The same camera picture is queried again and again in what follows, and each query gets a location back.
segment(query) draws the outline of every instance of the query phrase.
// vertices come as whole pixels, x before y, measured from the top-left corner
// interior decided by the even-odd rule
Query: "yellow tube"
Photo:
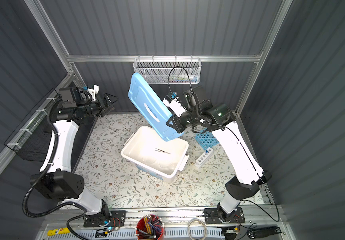
[[[53,235],[58,235],[58,234],[64,234],[64,233],[69,233],[70,230],[66,227],[64,228],[58,228],[58,229],[53,229],[47,232],[47,236],[53,236]]]

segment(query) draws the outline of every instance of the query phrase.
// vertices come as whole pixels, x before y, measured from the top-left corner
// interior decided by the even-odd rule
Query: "red cup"
[[[151,216],[151,219],[153,219],[154,221],[158,220],[159,218],[155,215],[150,215]],[[138,224],[136,225],[136,228],[142,230],[143,232],[147,232],[147,229],[146,229],[146,223],[144,222],[144,219],[142,218],[141,220],[139,220]],[[163,240],[164,238],[164,227],[163,226],[160,226],[159,227],[162,232],[160,233],[160,235],[158,236],[156,234],[156,240]],[[138,239],[148,239],[149,237],[147,236],[138,236]]]

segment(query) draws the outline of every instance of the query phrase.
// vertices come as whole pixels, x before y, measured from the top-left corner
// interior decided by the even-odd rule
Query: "floral tablecloth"
[[[76,169],[84,177],[85,187],[104,199],[109,208],[217,205],[226,192],[225,183],[235,175],[221,145],[214,146],[214,157],[197,169],[194,162],[203,149],[194,133],[187,130],[180,138],[189,143],[190,157],[175,182],[169,184],[140,171],[120,154],[126,140],[144,125],[150,126],[140,114],[111,114],[98,119]],[[264,204],[260,192],[249,200]]]

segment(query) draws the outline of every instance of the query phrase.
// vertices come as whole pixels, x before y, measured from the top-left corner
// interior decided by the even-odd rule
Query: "gray panel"
[[[24,1],[0,1],[0,151],[26,115],[56,87],[66,71]],[[33,239],[43,221],[28,218],[21,201],[40,162],[15,157],[0,176],[0,239]],[[34,212],[56,203],[34,192]]]
[[[115,111],[137,111],[127,96],[134,73],[132,63],[76,63],[76,66],[86,84],[97,84],[100,91],[120,98]],[[202,63],[199,84],[214,104],[225,103],[235,109],[253,66],[254,63]],[[188,84],[170,86],[178,93],[190,89]],[[152,84],[151,87],[161,99],[169,92],[166,84]]]
[[[71,55],[254,55],[280,0],[46,0]]]
[[[293,3],[242,120],[297,239],[345,239],[345,1]]]

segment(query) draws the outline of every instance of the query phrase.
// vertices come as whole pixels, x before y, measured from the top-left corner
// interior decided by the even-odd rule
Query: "white mesh basket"
[[[181,66],[186,69],[192,84],[199,83],[202,62],[145,62],[134,60],[134,72],[139,73],[148,84],[167,84],[167,79],[172,68]],[[182,68],[175,68],[170,75],[170,84],[189,84],[186,72]]]

